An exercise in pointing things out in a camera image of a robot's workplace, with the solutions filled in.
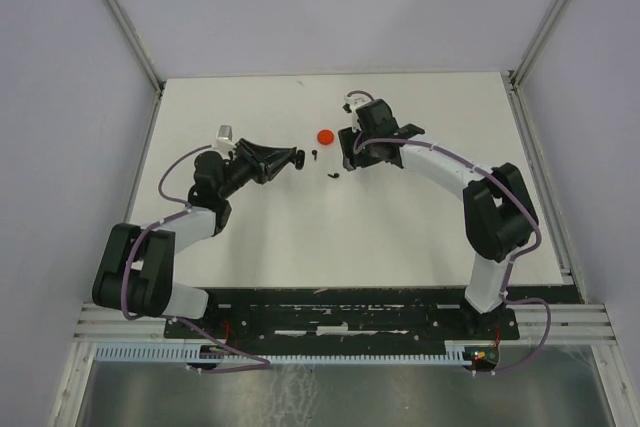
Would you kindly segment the orange charging case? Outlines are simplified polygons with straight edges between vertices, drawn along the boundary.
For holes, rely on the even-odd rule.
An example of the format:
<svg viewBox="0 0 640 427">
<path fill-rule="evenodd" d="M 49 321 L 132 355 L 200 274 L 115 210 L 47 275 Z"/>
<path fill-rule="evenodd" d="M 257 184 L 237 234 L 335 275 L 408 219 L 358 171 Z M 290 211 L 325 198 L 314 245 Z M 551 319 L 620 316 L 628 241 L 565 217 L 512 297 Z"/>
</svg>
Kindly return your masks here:
<svg viewBox="0 0 640 427">
<path fill-rule="evenodd" d="M 322 129 L 317 133 L 317 141 L 320 145 L 331 145 L 335 140 L 335 134 L 329 129 Z"/>
</svg>

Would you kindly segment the black charging case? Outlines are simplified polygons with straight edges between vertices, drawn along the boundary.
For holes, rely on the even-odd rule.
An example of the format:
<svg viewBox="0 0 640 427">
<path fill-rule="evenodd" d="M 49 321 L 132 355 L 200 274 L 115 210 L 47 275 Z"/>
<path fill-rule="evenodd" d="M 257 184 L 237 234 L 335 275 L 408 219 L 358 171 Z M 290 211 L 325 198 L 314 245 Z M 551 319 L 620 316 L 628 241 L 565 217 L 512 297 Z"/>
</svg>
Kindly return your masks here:
<svg viewBox="0 0 640 427">
<path fill-rule="evenodd" d="M 298 149 L 294 158 L 294 167 L 296 170 L 302 170 L 305 165 L 306 153 L 302 149 Z"/>
</svg>

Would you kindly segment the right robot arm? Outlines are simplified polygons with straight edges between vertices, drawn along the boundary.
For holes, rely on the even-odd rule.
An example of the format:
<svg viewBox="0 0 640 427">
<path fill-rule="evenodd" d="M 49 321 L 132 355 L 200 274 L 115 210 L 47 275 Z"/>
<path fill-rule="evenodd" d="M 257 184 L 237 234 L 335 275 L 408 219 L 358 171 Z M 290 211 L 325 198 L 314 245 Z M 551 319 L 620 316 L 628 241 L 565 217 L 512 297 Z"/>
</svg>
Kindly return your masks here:
<svg viewBox="0 0 640 427">
<path fill-rule="evenodd" d="M 398 124 L 391 107 L 362 90 L 345 95 L 351 125 L 338 132 L 348 171 L 387 163 L 424 176 L 463 205 L 467 241 L 475 251 L 465 290 L 469 307 L 458 315 L 467 336 L 481 338 L 495 326 L 493 311 L 506 302 L 516 259 L 537 249 L 542 236 L 520 170 L 490 167 L 448 149 L 414 124 Z"/>
</svg>

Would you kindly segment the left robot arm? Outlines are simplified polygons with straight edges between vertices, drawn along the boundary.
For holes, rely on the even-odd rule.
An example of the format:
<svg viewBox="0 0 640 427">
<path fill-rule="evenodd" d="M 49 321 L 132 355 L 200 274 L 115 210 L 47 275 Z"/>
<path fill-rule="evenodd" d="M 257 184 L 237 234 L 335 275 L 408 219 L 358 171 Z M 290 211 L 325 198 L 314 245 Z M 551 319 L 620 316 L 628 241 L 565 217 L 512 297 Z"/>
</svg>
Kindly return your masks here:
<svg viewBox="0 0 640 427">
<path fill-rule="evenodd" d="M 304 167 L 305 152 L 297 147 L 267 147 L 245 139 L 224 150 L 220 145 L 198 147 L 173 162 L 193 158 L 193 185 L 187 198 L 164 191 L 160 196 L 181 209 L 145 226 L 115 225 L 108 237 L 92 287 L 93 302 L 120 311 L 128 320 L 140 317 L 182 317 L 198 336 L 209 337 L 221 325 L 220 311 L 210 306 L 202 288 L 174 281 L 174 258 L 195 243 L 220 234 L 232 213 L 229 198 L 246 184 L 264 185 L 286 166 Z"/>
</svg>

